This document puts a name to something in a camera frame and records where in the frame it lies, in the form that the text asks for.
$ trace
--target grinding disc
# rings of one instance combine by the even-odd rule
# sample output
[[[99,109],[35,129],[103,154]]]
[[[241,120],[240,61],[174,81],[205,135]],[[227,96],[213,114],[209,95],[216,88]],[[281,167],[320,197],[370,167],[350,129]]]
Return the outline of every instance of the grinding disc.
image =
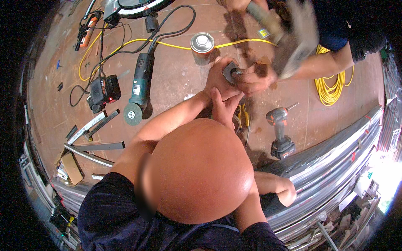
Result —
[[[124,120],[131,126],[136,126],[141,122],[142,110],[135,103],[128,103],[124,108]]]

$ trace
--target metal can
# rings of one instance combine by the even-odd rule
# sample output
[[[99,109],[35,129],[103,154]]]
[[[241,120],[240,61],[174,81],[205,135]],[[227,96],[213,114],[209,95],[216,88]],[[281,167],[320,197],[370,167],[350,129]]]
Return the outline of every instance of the metal can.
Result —
[[[197,65],[207,65],[211,59],[215,40],[206,32],[195,34],[190,41],[191,51]]]

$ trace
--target hammer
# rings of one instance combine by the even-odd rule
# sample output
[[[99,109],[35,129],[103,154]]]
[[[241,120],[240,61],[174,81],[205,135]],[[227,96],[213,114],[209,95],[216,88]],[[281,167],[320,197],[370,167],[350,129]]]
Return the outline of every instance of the hammer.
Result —
[[[285,32],[276,13],[267,12],[254,2],[247,6],[247,12],[267,29],[278,45],[272,68],[279,79],[293,76],[318,44],[316,16],[310,0],[301,5],[299,0],[286,1],[291,15],[292,32]]]

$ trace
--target brown floor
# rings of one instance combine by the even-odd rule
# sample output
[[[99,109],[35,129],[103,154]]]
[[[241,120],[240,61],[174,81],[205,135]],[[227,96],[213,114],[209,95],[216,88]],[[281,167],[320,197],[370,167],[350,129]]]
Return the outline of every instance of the brown floor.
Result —
[[[90,0],[80,3],[73,13],[68,16],[72,3],[68,2],[60,10],[63,17],[55,19],[50,28],[43,52],[37,61],[35,74],[29,83],[30,115],[35,130],[36,144],[42,161],[50,176],[55,175],[54,161],[63,150],[65,137],[76,124],[80,129],[94,118],[84,95],[78,106],[70,107],[68,100],[70,90],[74,85],[85,86],[78,76],[78,67],[86,50],[74,51],[78,32],[78,21],[84,15]],[[159,12],[159,22],[169,11],[180,4],[189,4],[197,12],[193,26],[179,37],[164,39],[166,43],[189,47],[190,38],[197,32],[208,32],[213,35],[215,44],[228,43],[243,38],[258,38],[256,31],[259,25],[249,16],[241,18],[231,16],[216,3],[216,0],[176,0],[165,10]],[[192,12],[182,8],[174,13],[165,23],[161,32],[182,29],[191,20]],[[144,19],[122,19],[130,25],[133,36],[131,39],[146,38]],[[108,55],[121,44],[123,29],[115,28],[105,32],[104,55]],[[130,38],[130,31],[126,29],[125,41]],[[95,56],[96,45],[84,61],[82,76],[88,77],[89,71],[98,62]],[[134,50],[141,42],[135,42],[126,47]],[[273,58],[271,45],[261,42],[248,42],[239,46],[224,47],[219,50],[222,56],[231,56],[237,59],[241,67],[258,61],[269,63]],[[200,67],[194,63],[190,51],[159,45],[155,52],[155,65],[151,87],[151,101],[153,115],[169,109],[184,100],[188,94],[195,94],[203,89],[208,74],[208,66]],[[57,60],[63,68],[56,69]],[[110,58],[104,66],[107,75],[116,74],[119,77],[122,97],[119,101],[106,106],[111,114],[117,108],[122,112],[130,97],[133,74],[137,54],[121,53]],[[346,80],[349,81],[352,69],[346,71]],[[63,82],[61,92],[57,86]],[[355,74],[349,87],[345,87],[339,101],[331,106],[322,105],[318,99],[317,90],[312,80],[281,81],[273,84],[265,92],[246,101],[246,107],[251,115],[251,130],[247,152],[255,167],[268,159],[272,141],[275,139],[273,127],[269,126],[265,114],[275,107],[289,106],[295,102],[300,105],[290,110],[286,134],[296,143],[297,151],[307,149],[346,128],[364,116],[375,105],[384,102],[383,75],[381,57],[378,53],[368,55],[366,60],[355,66]],[[72,100],[75,102],[79,95],[75,90]],[[111,143],[125,141],[129,143],[131,137],[146,123],[143,120],[138,126],[132,127],[125,123],[123,115],[118,115],[105,127],[94,135],[93,143]],[[240,135],[244,139],[247,133]],[[83,138],[78,139],[75,145],[87,144]],[[116,161],[122,150],[99,151],[96,155]],[[95,183],[92,173],[107,173],[109,168],[98,165],[80,156],[76,156],[82,170],[86,174],[84,181]]]

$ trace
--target man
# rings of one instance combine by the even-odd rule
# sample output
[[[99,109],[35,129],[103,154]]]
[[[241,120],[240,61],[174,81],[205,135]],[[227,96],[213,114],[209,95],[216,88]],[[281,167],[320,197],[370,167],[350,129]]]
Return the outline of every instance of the man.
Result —
[[[255,179],[232,117],[244,95],[218,57],[205,89],[144,125],[78,215],[84,250],[287,250],[270,229],[260,193],[289,206],[285,178]],[[214,120],[194,118],[212,105]]]
[[[228,11],[246,13],[251,0],[226,0]],[[253,0],[268,10],[266,0]],[[309,56],[291,79],[329,77],[364,60],[369,53],[379,51],[387,37],[400,44],[399,3],[382,1],[312,0],[320,35],[319,44],[330,52]],[[277,80],[268,65],[254,65],[242,75],[234,74],[238,87],[247,96],[263,91]]]

